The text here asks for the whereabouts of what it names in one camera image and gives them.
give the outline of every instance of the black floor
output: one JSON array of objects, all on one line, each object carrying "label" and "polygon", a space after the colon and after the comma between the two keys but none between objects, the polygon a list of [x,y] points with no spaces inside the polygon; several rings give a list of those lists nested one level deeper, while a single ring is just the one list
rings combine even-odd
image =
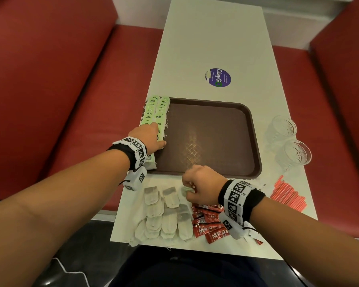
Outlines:
[{"label": "black floor", "polygon": [[[124,243],[110,242],[113,223],[91,220],[78,230],[57,252],[67,272],[82,271],[90,287],[104,287],[135,250]],[[287,264],[281,260],[256,258],[262,278],[269,287],[303,287]],[[313,286],[304,280],[307,286]],[[82,274],[65,274],[52,260],[33,287],[86,287]]]}]

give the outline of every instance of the clear glass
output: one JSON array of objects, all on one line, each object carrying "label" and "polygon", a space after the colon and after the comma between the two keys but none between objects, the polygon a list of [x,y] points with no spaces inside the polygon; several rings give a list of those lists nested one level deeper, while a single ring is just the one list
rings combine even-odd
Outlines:
[{"label": "clear glass", "polygon": [[282,167],[283,172],[286,172],[292,167],[309,164],[311,157],[311,151],[305,143],[289,140],[279,149],[275,161]]},{"label": "clear glass", "polygon": [[268,126],[266,137],[269,143],[285,140],[297,134],[297,125],[293,120],[276,116]]}]

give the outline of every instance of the red bench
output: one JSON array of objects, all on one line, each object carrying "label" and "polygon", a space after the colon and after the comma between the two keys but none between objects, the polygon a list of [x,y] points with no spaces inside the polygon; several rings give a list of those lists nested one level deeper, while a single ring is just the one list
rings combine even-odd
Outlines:
[{"label": "red bench", "polygon": [[[355,0],[338,22],[358,11]],[[115,19],[111,0],[0,0],[0,30],[6,33],[0,39],[0,199],[104,151],[138,125],[162,30],[117,25],[110,32]],[[335,23],[312,42],[323,69],[332,62],[324,58],[327,51],[335,60],[346,50],[335,53],[324,37],[339,30],[334,26],[357,26]],[[359,165],[311,57],[285,47],[274,47],[274,54],[298,138],[314,156],[306,174],[318,218],[359,238]],[[336,67],[328,67],[330,85],[343,78],[335,75]],[[359,82],[353,73],[358,69],[348,70]],[[355,84],[345,89],[343,82],[333,87],[334,94],[339,87],[342,95],[350,95]],[[343,103],[357,107],[348,96]],[[105,209],[117,210],[121,192],[118,188]]]}]

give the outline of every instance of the white cable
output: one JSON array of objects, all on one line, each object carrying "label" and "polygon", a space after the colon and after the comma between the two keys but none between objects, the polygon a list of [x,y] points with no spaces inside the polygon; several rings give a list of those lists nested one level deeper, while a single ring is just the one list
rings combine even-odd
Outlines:
[{"label": "white cable", "polygon": [[84,278],[85,278],[85,281],[86,281],[86,285],[87,285],[88,287],[90,287],[90,286],[89,286],[88,279],[86,278],[86,275],[85,275],[84,272],[81,272],[81,271],[79,271],[79,272],[67,272],[67,270],[65,270],[64,266],[62,265],[62,263],[60,262],[60,260],[59,260],[58,258],[52,258],[52,260],[53,260],[53,259],[55,259],[55,260],[58,261],[58,263],[60,264],[60,266],[61,266],[61,268],[62,268],[62,271],[64,271],[65,274],[82,274],[82,275],[84,275]]}]

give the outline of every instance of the white table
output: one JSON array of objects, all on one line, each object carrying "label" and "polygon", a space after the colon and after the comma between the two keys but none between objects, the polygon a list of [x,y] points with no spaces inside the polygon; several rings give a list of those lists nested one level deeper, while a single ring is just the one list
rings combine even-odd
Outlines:
[{"label": "white table", "polygon": [[[205,73],[220,68],[229,73],[231,83],[216,87]],[[215,0],[172,0],[147,96],[237,102],[253,116],[262,173],[254,184],[269,196],[279,177],[275,154],[268,151],[265,131],[276,115],[289,116],[286,98],[275,62],[263,12],[260,7]],[[289,182],[306,197],[304,213],[317,218],[303,167],[290,173]],[[181,177],[148,175],[146,186],[181,188]],[[138,215],[132,217],[141,194],[123,191],[111,241],[129,242]],[[181,203],[187,203],[180,194]],[[164,246],[156,239],[146,245]],[[281,259],[268,244],[225,237],[208,244],[204,236],[190,242],[178,240],[175,248]]]}]

